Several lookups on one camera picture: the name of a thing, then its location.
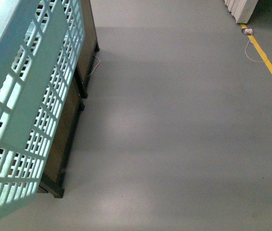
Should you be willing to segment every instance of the light blue plastic crate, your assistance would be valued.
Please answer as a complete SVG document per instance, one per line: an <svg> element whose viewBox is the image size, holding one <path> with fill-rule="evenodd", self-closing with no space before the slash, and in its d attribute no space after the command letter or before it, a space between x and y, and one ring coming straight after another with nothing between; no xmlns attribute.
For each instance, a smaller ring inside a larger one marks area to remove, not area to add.
<svg viewBox="0 0 272 231"><path fill-rule="evenodd" d="M84 39L79 0L0 0L0 218L34 198Z"/></svg>

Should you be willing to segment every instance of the electrical cable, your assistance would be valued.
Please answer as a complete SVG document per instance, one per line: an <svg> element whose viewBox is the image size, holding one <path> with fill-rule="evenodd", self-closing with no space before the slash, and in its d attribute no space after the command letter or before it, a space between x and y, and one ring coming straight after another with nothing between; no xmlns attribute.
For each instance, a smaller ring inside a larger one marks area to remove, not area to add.
<svg viewBox="0 0 272 231"><path fill-rule="evenodd" d="M93 68L93 70L91 71L91 73L89 75L87 75L87 77L91 76L93 74L93 72L97 69L98 65L101 63L101 59L99 59L96 56L93 56L95 59L97 59L99 62L98 64Z"/></svg>
<svg viewBox="0 0 272 231"><path fill-rule="evenodd" d="M266 60L265 60L265 61L257 61L257 60L251 59L251 58L248 56L248 54L247 54L247 48L248 48L248 45L249 45L250 43L251 43L254 47L256 47L256 45L253 44L252 41L249 39L249 41L248 41L248 43L247 43L247 45L246 45L246 48L245 48L245 54L246 54L247 58L250 59L251 61L254 61L254 62L257 62L257 63L265 63L266 61L268 61L268 57L267 57L267 54L266 54L265 52L263 52L263 53L265 54L265 56L266 56Z"/></svg>

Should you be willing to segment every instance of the yellow floor line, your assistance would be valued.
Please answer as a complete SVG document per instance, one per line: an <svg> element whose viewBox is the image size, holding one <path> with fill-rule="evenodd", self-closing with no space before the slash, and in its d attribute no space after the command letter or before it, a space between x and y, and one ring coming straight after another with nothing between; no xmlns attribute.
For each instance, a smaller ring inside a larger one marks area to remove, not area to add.
<svg viewBox="0 0 272 231"><path fill-rule="evenodd" d="M241 27L247 28L246 24L241 24ZM254 47L256 48L256 50L258 51L259 55L261 56L262 60L265 61L264 63L266 64L267 68L269 69L269 71L272 74L272 64L270 62L270 60L268 59L268 57L266 56L266 54L264 53L264 51L262 50L262 48L260 47L260 45L258 44L258 42L256 41L255 37L248 36L250 41L254 44Z"/></svg>

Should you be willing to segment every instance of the epoxy floor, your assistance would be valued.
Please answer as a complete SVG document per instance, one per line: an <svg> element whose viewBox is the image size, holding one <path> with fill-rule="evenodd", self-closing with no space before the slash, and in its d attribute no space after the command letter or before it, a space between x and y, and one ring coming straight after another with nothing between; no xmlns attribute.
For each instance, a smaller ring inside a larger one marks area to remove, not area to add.
<svg viewBox="0 0 272 231"><path fill-rule="evenodd" d="M91 3L102 63L65 196L0 230L272 231L272 76L224 2Z"/></svg>

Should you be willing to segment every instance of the white cabinet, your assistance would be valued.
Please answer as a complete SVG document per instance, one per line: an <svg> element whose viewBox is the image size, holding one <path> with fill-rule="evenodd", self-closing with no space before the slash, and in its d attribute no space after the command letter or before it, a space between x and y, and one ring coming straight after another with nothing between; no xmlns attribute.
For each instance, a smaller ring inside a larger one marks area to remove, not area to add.
<svg viewBox="0 0 272 231"><path fill-rule="evenodd" d="M224 0L236 23L247 23L258 3L258 0Z"/></svg>

